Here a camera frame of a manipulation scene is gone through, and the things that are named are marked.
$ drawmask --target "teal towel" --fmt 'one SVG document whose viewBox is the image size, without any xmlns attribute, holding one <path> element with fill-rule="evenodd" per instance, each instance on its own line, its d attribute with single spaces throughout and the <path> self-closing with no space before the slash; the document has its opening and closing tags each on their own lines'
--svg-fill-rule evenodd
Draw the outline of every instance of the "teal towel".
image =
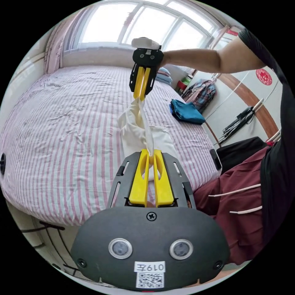
<svg viewBox="0 0 295 295">
<path fill-rule="evenodd" d="M 172 99 L 170 103 L 170 110 L 172 115 L 177 120 L 198 125 L 202 125 L 205 122 L 205 118 L 199 113 L 192 102 L 186 104 L 185 102 Z"/>
</svg>

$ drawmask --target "pink striped sheet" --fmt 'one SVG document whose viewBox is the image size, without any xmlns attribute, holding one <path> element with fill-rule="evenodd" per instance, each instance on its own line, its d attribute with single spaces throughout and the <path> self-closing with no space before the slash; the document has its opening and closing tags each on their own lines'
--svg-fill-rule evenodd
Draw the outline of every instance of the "pink striped sheet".
<svg viewBox="0 0 295 295">
<path fill-rule="evenodd" d="M 6 153 L 0 184 L 5 198 L 39 220 L 81 225 L 105 209 L 124 160 L 118 116 L 132 102 L 131 69 L 80 66 L 41 77 L 22 95 L 0 136 Z M 155 81 L 146 98 L 149 124 L 166 127 L 193 190 L 220 176 L 202 126 L 170 113 L 180 96 Z M 148 198 L 154 202 L 151 183 Z"/>
</svg>

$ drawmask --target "white towel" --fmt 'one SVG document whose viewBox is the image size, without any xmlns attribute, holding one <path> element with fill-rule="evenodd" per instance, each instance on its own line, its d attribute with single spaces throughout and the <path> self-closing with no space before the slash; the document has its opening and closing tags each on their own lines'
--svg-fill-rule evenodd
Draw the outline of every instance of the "white towel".
<svg viewBox="0 0 295 295">
<path fill-rule="evenodd" d="M 153 156 L 154 149 L 157 149 L 178 158 L 168 131 L 163 127 L 148 125 L 144 102 L 139 98 L 135 99 L 119 117 L 118 126 L 125 157 L 142 149 L 147 149 L 150 156 Z M 154 180 L 154 171 L 153 167 L 150 167 L 149 181 L 152 180 Z"/>
</svg>

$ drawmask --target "folded blue cloth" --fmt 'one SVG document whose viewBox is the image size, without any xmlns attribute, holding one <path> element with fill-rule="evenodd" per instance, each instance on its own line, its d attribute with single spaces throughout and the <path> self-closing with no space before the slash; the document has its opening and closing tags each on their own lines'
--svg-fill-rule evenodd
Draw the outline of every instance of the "folded blue cloth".
<svg viewBox="0 0 295 295">
<path fill-rule="evenodd" d="M 172 99 L 170 103 L 170 111 L 179 121 L 186 121 L 198 125 L 202 125 L 206 121 L 192 102 L 186 104 L 185 102 Z"/>
<path fill-rule="evenodd" d="M 165 76 L 165 75 L 163 75 L 163 74 L 157 74 L 156 75 L 156 80 L 164 80 L 164 81 L 166 81 L 166 82 L 169 82 L 169 83 L 172 83 L 172 78 L 171 77 L 168 77 L 168 76 Z"/>
</svg>

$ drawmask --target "blue pillow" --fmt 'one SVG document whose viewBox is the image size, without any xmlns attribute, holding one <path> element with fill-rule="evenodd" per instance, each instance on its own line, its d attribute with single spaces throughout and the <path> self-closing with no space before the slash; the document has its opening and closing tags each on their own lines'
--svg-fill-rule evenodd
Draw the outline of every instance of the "blue pillow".
<svg viewBox="0 0 295 295">
<path fill-rule="evenodd" d="M 159 71 L 166 73 L 167 75 L 171 76 L 170 72 L 165 68 L 159 68 Z"/>
<path fill-rule="evenodd" d="M 157 74 L 156 80 L 157 79 L 161 79 L 161 80 L 167 81 L 169 83 L 172 83 L 172 78 L 171 77 L 168 77 L 168 76 L 165 76 L 163 74 Z"/>
</svg>

